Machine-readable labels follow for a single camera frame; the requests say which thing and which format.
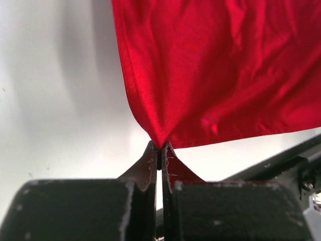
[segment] white background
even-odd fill
[[[176,153],[214,181],[317,133]],[[0,223],[26,181],[116,178],[148,141],[127,103],[109,1],[0,0]]]

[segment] red fabric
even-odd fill
[[[321,126],[320,0],[113,0],[130,108],[160,148]]]

